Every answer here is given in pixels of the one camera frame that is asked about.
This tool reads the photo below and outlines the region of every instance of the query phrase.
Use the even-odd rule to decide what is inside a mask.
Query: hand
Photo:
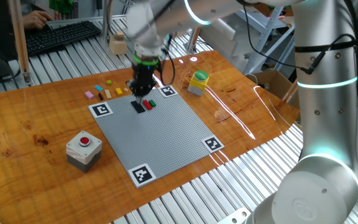
[[[25,30],[44,28],[47,21],[52,21],[52,17],[47,12],[32,11],[23,17],[23,26]]]

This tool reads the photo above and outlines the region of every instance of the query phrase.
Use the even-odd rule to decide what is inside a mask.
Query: robotic arm
[[[343,34],[349,35],[337,43],[356,36],[352,17],[344,0],[259,1],[292,5],[296,65],[319,63],[310,75],[297,70],[304,135],[300,161],[246,224],[342,224],[358,201],[356,57],[349,45],[324,50]],[[168,9],[160,15],[164,7]],[[127,22],[135,37],[135,55],[134,79],[128,85],[137,100],[155,85],[152,75],[167,34],[208,25],[241,7],[235,0],[161,0],[131,8]],[[155,17],[158,20],[150,23]],[[139,32],[145,26],[147,30]]]

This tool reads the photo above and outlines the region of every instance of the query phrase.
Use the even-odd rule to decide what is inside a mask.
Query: small wooden cube
[[[124,40],[125,35],[123,31],[117,31],[113,37],[115,40]]]
[[[125,54],[127,52],[127,42],[125,40],[110,39],[110,50],[114,55]]]

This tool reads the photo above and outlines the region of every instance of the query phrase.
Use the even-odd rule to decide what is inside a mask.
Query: pink lego brick
[[[85,92],[85,95],[91,100],[94,98],[94,95],[90,91]]]

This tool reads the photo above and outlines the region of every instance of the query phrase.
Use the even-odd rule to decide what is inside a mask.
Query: gray lego baseplate
[[[155,102],[152,110],[137,113],[134,100],[125,96],[88,108],[137,188],[224,147],[173,87],[144,98]]]

